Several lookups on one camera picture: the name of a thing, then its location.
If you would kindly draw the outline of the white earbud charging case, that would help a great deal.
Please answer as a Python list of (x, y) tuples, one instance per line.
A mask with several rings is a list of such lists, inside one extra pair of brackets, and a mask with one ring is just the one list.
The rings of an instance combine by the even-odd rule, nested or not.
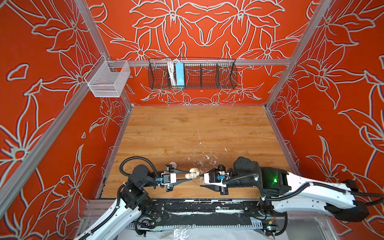
[(200, 170), (198, 168), (191, 168), (189, 173), (186, 175), (188, 179), (196, 179), (200, 175)]

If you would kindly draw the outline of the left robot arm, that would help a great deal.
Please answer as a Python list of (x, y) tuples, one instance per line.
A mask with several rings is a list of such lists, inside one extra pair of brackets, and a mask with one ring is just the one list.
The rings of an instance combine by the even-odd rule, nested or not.
[(166, 187), (172, 191), (174, 186), (200, 175), (197, 168), (184, 172), (172, 165), (160, 173), (150, 160), (138, 156), (123, 160), (120, 173), (128, 180), (118, 188), (116, 200), (96, 222), (76, 237), (77, 240), (113, 240), (131, 223), (154, 229), (157, 222), (147, 214), (152, 208), (152, 199), (145, 187)]

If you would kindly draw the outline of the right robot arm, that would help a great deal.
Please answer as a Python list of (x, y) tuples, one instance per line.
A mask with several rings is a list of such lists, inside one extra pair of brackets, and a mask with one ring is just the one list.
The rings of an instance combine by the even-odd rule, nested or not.
[(239, 157), (234, 166), (219, 165), (203, 175), (204, 188), (228, 195), (231, 188), (259, 190), (260, 212), (324, 213), (344, 222), (361, 222), (369, 215), (369, 207), (382, 204), (382, 194), (361, 192), (357, 183), (326, 183), (304, 178), (258, 162)]

